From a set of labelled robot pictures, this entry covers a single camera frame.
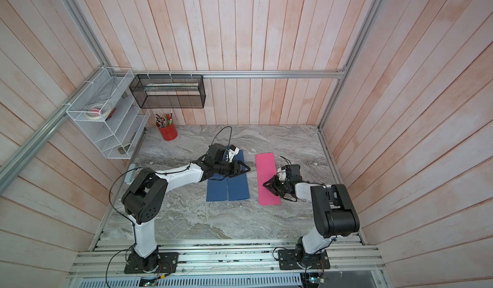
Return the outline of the pink rectangular paper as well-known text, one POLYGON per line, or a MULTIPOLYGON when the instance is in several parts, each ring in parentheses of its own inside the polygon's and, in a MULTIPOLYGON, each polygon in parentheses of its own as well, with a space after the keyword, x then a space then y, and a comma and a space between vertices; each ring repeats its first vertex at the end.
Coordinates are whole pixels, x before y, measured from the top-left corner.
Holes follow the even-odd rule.
POLYGON ((255 165, 258 175, 258 201, 261 206, 280 205, 281 198, 272 194, 263 185, 276 175, 276 162, 273 153, 257 154, 255 165))

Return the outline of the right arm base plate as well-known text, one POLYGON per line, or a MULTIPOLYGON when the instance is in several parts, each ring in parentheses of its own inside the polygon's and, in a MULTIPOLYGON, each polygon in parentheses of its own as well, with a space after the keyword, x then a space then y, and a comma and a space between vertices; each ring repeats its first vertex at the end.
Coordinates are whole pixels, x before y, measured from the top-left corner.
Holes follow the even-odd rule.
POLYGON ((295 249, 277 250, 277 261, 281 270, 329 270, 331 268, 326 252, 306 254, 295 249))

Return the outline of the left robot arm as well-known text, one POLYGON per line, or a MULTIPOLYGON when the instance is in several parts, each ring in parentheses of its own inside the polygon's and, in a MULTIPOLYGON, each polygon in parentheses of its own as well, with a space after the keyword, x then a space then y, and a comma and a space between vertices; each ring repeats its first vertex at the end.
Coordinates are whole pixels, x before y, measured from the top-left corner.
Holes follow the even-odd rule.
POLYGON ((166 193, 208 180, 216 174, 235 178, 250 172, 250 167, 242 160, 234 159, 239 151, 233 145, 211 144, 203 156, 183 167, 160 172, 142 169, 121 198, 134 226, 132 254, 141 260, 157 255, 154 218, 160 211, 166 193))

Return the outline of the blue paper sheet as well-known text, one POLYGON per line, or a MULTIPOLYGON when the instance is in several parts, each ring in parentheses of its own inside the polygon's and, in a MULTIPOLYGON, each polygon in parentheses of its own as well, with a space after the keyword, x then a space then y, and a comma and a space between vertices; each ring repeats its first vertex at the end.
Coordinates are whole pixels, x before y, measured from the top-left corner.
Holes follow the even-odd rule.
POLYGON ((228 185, 226 177, 215 174, 211 178, 207 178, 207 202, 227 201, 228 185))
POLYGON ((228 177, 228 201, 240 201, 250 198, 247 174, 228 177))

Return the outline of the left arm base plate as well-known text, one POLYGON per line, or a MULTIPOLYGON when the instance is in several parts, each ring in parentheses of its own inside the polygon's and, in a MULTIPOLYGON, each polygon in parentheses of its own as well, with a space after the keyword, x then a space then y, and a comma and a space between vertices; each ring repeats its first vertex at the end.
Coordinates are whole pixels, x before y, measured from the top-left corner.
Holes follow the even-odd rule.
POLYGON ((177 270, 179 253, 154 251, 149 257, 142 258, 132 252, 127 259, 124 274, 138 273, 174 273, 177 270))

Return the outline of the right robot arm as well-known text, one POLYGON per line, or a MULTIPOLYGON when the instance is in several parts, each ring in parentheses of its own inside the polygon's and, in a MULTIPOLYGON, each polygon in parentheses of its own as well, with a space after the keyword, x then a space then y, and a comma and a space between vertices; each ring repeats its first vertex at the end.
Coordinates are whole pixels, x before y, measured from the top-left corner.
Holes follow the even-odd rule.
POLYGON ((300 262, 319 257, 338 236, 347 237, 360 228, 359 217, 346 186, 304 181, 297 164, 281 167, 263 183, 263 187, 283 200, 304 200, 312 205, 315 227, 296 245, 300 262))

